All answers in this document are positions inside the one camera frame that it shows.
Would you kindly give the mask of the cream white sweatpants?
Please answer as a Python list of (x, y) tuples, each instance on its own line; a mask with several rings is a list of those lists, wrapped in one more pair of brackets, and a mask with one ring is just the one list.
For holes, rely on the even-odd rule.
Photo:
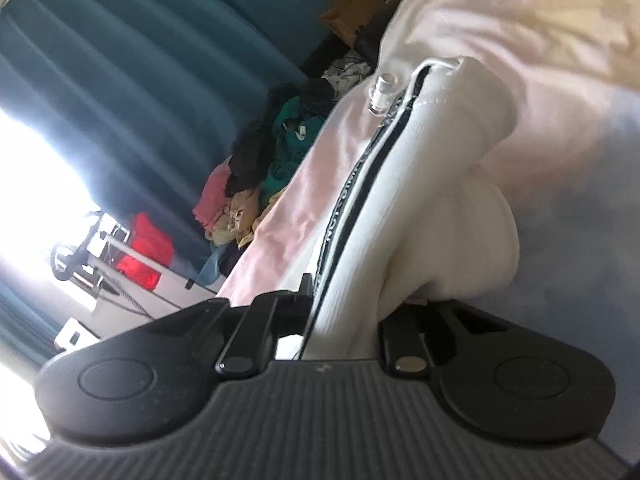
[(515, 221), (478, 162), (517, 114), (504, 82), (477, 60), (416, 68), (335, 202), (304, 359), (372, 358), (378, 323), (407, 298), (468, 298), (512, 281)]

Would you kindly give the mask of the pile of dark clothes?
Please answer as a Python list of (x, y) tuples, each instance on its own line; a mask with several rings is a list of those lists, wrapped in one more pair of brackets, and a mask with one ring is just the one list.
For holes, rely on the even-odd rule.
[(300, 86), (281, 84), (269, 92), (262, 117), (244, 130), (231, 155), (212, 171), (192, 209), (212, 248), (198, 284), (210, 287), (230, 275), (337, 101), (370, 73), (370, 64), (352, 51), (318, 78)]

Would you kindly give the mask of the black white folding chair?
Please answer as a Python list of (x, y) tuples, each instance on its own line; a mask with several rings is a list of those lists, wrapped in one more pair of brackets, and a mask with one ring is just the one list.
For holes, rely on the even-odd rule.
[(68, 318), (54, 337), (53, 343), (58, 351), (71, 352), (92, 346), (100, 340), (100, 337), (76, 318)]

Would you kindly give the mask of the red garment on stand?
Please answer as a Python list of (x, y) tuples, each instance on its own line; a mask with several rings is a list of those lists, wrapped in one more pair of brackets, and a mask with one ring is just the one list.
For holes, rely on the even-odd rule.
[[(159, 229), (145, 212), (132, 217), (130, 234), (133, 250), (162, 266), (169, 266), (175, 253), (172, 238)], [(160, 272), (130, 255), (121, 256), (116, 269), (147, 290), (154, 290), (160, 281)]]

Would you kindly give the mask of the teal right curtain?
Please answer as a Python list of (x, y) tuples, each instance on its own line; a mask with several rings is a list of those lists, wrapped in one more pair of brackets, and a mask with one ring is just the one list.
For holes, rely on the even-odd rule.
[(144, 212), (199, 266), (193, 207), (214, 167), (300, 84), (328, 36), (329, 0), (9, 0), (1, 10), (1, 107), (41, 133), (93, 200)]

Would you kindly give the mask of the brown paper bag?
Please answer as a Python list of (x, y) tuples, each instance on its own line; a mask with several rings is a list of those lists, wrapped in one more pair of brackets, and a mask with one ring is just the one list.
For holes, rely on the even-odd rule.
[(320, 22), (350, 48), (354, 47), (358, 32), (385, 8), (384, 0), (331, 1), (329, 9), (320, 15)]

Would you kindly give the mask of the pink blue bed sheet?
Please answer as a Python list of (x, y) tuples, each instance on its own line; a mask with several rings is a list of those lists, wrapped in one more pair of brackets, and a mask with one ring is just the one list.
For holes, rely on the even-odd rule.
[(515, 127), (478, 168), (511, 209), (520, 258), (490, 292), (406, 300), (458, 300), (593, 353), (616, 385), (602, 440), (638, 460), (639, 0), (401, 0), (374, 71), (392, 80), (382, 110), (373, 79), (337, 103), (221, 295), (242, 306), (316, 278), (337, 197), (429, 58), (477, 60), (511, 93)]

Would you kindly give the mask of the window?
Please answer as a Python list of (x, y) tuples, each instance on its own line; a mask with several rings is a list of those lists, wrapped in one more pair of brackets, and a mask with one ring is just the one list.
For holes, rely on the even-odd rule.
[(96, 206), (85, 182), (30, 123), (32, 90), (1, 55), (1, 272), (50, 280), (49, 254)]

